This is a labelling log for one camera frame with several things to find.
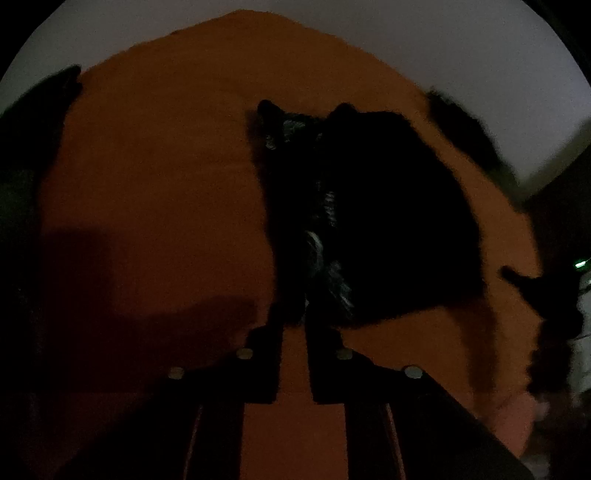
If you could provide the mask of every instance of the white ceiling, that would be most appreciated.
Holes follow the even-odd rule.
[[[0,81],[0,111],[43,77],[233,11],[272,11],[373,53],[481,117],[527,193],[591,142],[591,87],[521,0],[66,0]]]

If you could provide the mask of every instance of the cat ear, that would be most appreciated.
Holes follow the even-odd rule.
[[[261,100],[256,108],[256,112],[261,117],[265,129],[281,129],[285,112],[273,102],[270,100]]]
[[[275,150],[278,145],[284,142],[283,122],[285,112],[270,100],[261,100],[256,112],[261,119],[267,137],[267,148]]]
[[[347,120],[359,113],[350,103],[341,103],[329,115],[329,120]]]

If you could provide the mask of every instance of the screw head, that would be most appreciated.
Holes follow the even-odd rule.
[[[168,371],[168,377],[171,380],[181,380],[184,377],[184,368],[183,367],[172,367]]]
[[[250,360],[253,355],[254,352],[252,351],[252,348],[239,348],[236,350],[236,356],[240,360]]]
[[[416,380],[416,379],[419,379],[423,376],[423,370],[421,370],[416,365],[411,365],[410,367],[406,367],[404,369],[404,374],[408,378],[412,378],[412,379]]]
[[[351,348],[339,348],[336,351],[336,358],[339,360],[351,360],[353,358],[353,350]]]

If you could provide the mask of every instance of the metal screw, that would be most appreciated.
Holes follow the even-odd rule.
[[[339,348],[336,351],[336,358],[339,360],[351,360],[353,358],[353,350],[351,348]]]
[[[240,360],[250,360],[253,355],[254,355],[254,352],[252,351],[252,348],[239,348],[236,351],[236,356]]]
[[[412,378],[412,379],[419,379],[423,376],[423,370],[421,370],[419,367],[417,367],[416,365],[411,365],[410,367],[406,367],[404,369],[404,374],[408,377],[408,378]]]
[[[183,367],[172,367],[168,371],[168,377],[171,380],[181,380],[184,377],[184,368]]]

